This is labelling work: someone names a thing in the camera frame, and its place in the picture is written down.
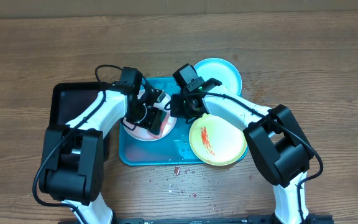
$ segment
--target robotic arm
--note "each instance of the robotic arm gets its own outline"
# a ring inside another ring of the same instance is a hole
[[[274,120],[309,144],[291,111],[283,105],[270,109],[251,103],[231,93],[218,80],[211,78],[204,81],[188,64],[177,70],[173,77],[181,93],[171,97],[171,116],[189,119],[210,113],[239,128],[246,137],[256,167],[273,185],[276,200],[273,222],[298,224],[302,219],[309,217],[310,220],[313,214],[309,215],[306,208],[305,190],[301,188],[299,197],[296,190],[297,184],[306,178],[313,153],[299,139],[286,132],[277,143],[270,140],[274,134],[283,132],[269,122]],[[95,102],[79,117],[67,122],[67,126],[49,126],[45,133],[42,162],[51,154],[57,142],[105,99],[69,141],[54,152],[45,169],[41,170],[39,179],[41,192],[50,194],[62,203],[74,205],[87,223],[110,224],[114,219],[113,211],[107,207],[100,194],[105,160],[103,138],[113,124],[126,117],[130,123],[156,134],[160,130],[163,112],[153,105],[160,103],[165,93],[146,82],[143,84],[145,94],[137,99],[141,85],[142,74],[134,68],[124,67],[120,81],[99,92]],[[300,217],[299,204],[303,218]],[[78,212],[75,215],[81,220]],[[314,223],[333,223],[332,218],[328,220]]]

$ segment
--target cable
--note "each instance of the cable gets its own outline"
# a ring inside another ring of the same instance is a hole
[[[291,136],[293,136],[294,138],[297,138],[297,140],[299,140],[302,145],[306,148],[308,148],[313,154],[314,156],[316,156],[316,159],[319,163],[319,171],[317,173],[315,173],[314,175],[311,175],[301,181],[299,181],[298,185],[296,186],[296,191],[298,194],[298,208],[299,208],[299,213],[301,216],[301,220],[302,223],[305,222],[305,219],[303,218],[303,212],[302,212],[302,206],[301,206],[301,186],[302,184],[304,184],[306,181],[312,180],[317,178],[318,176],[320,176],[323,173],[323,169],[324,169],[324,165],[323,165],[323,161],[321,160],[320,155],[315,151],[315,149],[313,149],[307,142],[305,142],[301,137],[297,136],[295,133],[293,133],[292,131],[288,130],[286,127],[282,126],[280,123],[278,123],[275,120],[272,120],[270,118],[268,118],[267,116],[259,113],[258,111],[256,111],[255,109],[250,108],[249,106],[245,105],[243,102],[237,100],[236,98],[232,97],[232,96],[228,96],[225,94],[219,94],[219,93],[189,93],[186,94],[186,96],[204,96],[204,95],[211,95],[211,96],[219,96],[219,97],[223,97],[223,98],[227,98],[229,100],[232,100],[234,102],[236,102],[237,104],[239,104],[240,106],[244,107],[246,110],[250,111],[252,114],[256,114],[257,116],[260,116],[261,118],[265,118],[268,122],[272,123],[273,125],[276,125],[277,127],[279,127],[282,131],[284,131],[287,134],[290,134]]]
[[[119,70],[122,70],[120,67],[118,66],[115,66],[115,65],[99,65],[95,68],[95,71],[94,71],[94,74],[95,74],[95,77],[96,79],[98,80],[99,83],[101,83],[100,79],[99,79],[99,75],[98,75],[98,70],[100,68],[103,68],[103,67],[111,67],[111,68],[116,68],[116,69],[119,69]],[[34,180],[33,180],[33,183],[32,183],[32,194],[34,196],[34,199],[35,201],[37,201],[40,205],[43,205],[43,206],[47,206],[47,207],[68,207],[68,208],[71,208],[72,209],[72,212],[73,213],[77,213],[78,217],[80,218],[81,222],[84,223],[84,224],[88,224],[88,222],[85,220],[84,216],[82,215],[82,213],[79,211],[78,207],[76,207],[75,205],[72,205],[72,204],[69,204],[69,203],[48,203],[48,202],[44,202],[43,200],[41,200],[39,197],[38,197],[38,194],[37,194],[37,183],[38,183],[38,180],[40,178],[40,173],[41,171],[44,169],[44,167],[46,166],[48,160],[51,158],[51,156],[55,153],[55,151],[57,149],[59,149],[63,143],[65,143],[67,141],[67,139],[69,137],[71,137],[75,131],[80,127],[82,126],[83,124],[85,124],[87,122],[87,120],[90,119],[90,117],[92,117],[92,115],[94,115],[97,110],[100,109],[100,107],[102,107],[103,103],[106,101],[106,90],[103,90],[103,98],[102,100],[100,101],[100,103],[96,106],[95,109],[93,109],[87,116],[85,116],[82,121],[80,121],[76,126],[74,126],[74,128],[71,128],[70,131],[64,136],[64,138],[62,138],[58,144],[54,147],[54,149],[52,149],[52,151],[50,152],[50,154],[45,158],[44,162],[41,164],[41,166],[38,168],[38,171],[37,173],[35,174],[35,177],[34,177]]]

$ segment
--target orange stain on plate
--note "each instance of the orange stain on plate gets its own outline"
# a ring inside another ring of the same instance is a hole
[[[215,156],[215,152],[212,149],[212,145],[209,142],[208,133],[206,127],[201,128],[201,139],[203,140],[203,145],[206,148],[207,152],[211,153],[212,156]]]

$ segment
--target blue tray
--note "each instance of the blue tray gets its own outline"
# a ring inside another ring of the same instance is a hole
[[[154,86],[172,95],[179,93],[180,88],[173,78],[148,78]],[[191,150],[189,144],[190,124],[185,119],[177,119],[175,127],[164,138],[152,142],[134,139],[124,129],[119,127],[119,157],[130,166],[144,165],[178,165],[203,164]],[[248,152],[248,146],[241,156],[243,159]]]

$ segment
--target table surface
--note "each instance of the table surface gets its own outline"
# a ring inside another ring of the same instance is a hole
[[[92,82],[103,63],[167,77],[209,57],[239,69],[244,98],[293,111],[324,161],[322,176],[306,183],[310,212],[358,223],[358,11],[0,20],[0,223],[73,218],[31,194],[57,83]],[[103,80],[118,77],[101,71]],[[117,125],[111,139],[102,194],[119,218],[274,211],[272,186],[249,153],[227,167],[181,166],[194,172],[175,176],[173,166],[125,165]],[[313,159],[309,174],[317,170]]]

